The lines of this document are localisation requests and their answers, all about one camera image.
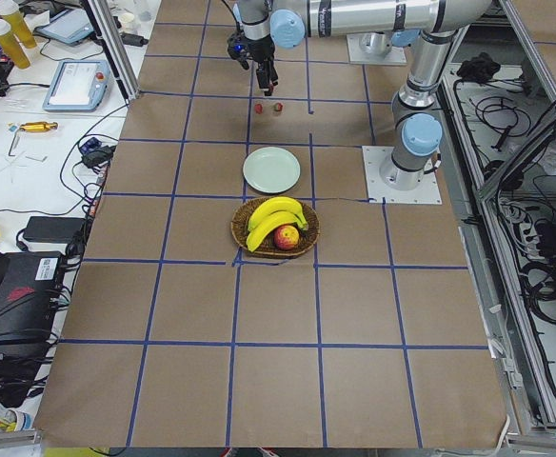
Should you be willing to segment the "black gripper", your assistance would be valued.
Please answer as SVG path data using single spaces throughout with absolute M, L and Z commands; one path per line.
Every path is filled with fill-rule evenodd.
M 259 89 L 264 94 L 269 94 L 269 81 L 273 87 L 278 85 L 278 74 L 273 61 L 275 47 L 272 38 L 265 36 L 261 39 L 249 39 L 248 51 L 251 59 L 260 66 L 256 69 Z

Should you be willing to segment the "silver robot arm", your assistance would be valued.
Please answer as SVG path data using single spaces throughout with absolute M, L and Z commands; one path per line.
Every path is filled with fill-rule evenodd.
M 414 42 L 407 80 L 392 101 L 396 144 L 382 165 L 387 183 L 395 189 L 417 188 L 427 161 L 440 146 L 444 130 L 432 110 L 447 62 L 458 49 L 461 35 L 460 29 L 423 31 Z
M 354 33 L 418 30 L 413 63 L 397 100 L 423 109 L 434 103 L 434 92 L 458 30 L 481 17 L 488 1 L 239 1 L 236 31 L 228 54 L 246 70 L 257 64 L 259 88 L 273 94 L 278 76 L 277 46 L 297 47 L 307 37 L 329 38 Z

